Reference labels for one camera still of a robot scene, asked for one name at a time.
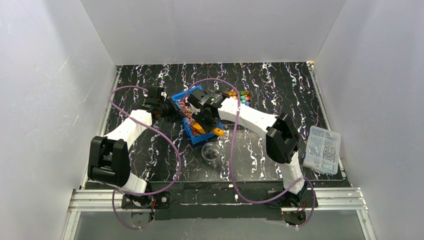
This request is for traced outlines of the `orange plastic scoop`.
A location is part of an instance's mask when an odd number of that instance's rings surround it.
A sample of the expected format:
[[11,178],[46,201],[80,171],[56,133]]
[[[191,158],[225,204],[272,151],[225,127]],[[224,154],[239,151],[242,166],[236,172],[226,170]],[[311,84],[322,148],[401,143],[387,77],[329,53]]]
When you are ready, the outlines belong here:
[[222,137],[225,134],[225,132],[218,126],[204,128],[198,122],[192,123],[190,128],[197,135],[214,134],[218,137]]

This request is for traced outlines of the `blue plastic candy bin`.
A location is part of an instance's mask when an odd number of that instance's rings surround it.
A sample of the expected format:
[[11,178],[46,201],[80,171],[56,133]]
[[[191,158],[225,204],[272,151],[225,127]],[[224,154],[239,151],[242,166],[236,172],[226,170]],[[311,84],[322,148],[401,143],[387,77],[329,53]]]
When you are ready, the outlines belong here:
[[193,145],[224,135],[218,109],[229,96],[223,92],[206,92],[201,86],[171,97],[183,113],[183,127]]

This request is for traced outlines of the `square tin of star candies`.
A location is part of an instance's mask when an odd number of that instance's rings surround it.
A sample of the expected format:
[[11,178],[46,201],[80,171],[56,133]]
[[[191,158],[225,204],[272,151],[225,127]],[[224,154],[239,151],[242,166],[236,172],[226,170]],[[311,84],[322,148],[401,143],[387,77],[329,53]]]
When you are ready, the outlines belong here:
[[252,107],[252,97],[248,91],[240,91],[240,96],[237,95],[236,91],[224,91],[225,94],[229,96],[229,98],[226,98],[222,105],[238,105],[238,101],[240,101],[241,105]]

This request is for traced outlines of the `clear round plastic jar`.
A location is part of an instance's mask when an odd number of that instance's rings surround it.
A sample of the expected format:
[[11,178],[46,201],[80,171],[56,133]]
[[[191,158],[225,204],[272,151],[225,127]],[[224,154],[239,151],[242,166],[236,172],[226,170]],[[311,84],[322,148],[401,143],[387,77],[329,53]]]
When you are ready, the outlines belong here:
[[216,167],[221,159],[221,147],[214,142],[206,143],[201,149],[203,162],[210,167]]

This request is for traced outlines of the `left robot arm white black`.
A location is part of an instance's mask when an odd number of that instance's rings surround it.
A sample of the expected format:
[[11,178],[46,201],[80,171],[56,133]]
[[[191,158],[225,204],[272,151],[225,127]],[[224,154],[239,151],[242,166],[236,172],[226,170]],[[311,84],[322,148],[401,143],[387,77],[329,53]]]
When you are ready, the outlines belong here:
[[151,184],[131,172],[129,149],[154,121],[175,122],[182,111],[166,95],[164,87],[150,86],[141,105],[129,117],[105,136],[95,136],[90,143],[87,176],[89,180],[115,187],[127,193],[127,198],[142,208],[152,205]]

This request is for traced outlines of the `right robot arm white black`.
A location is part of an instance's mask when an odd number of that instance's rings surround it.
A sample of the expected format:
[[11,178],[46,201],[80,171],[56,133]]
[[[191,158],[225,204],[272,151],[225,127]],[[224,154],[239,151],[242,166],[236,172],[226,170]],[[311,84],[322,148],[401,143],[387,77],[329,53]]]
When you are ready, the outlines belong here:
[[192,119],[206,133],[216,129],[220,121],[227,121],[263,138],[265,152],[278,164],[283,182],[283,193],[273,196],[271,201],[295,207],[304,203],[307,183],[299,163],[302,138],[287,114],[261,112],[242,103],[241,97],[226,92],[207,93],[198,88],[184,98],[183,104],[191,109]]

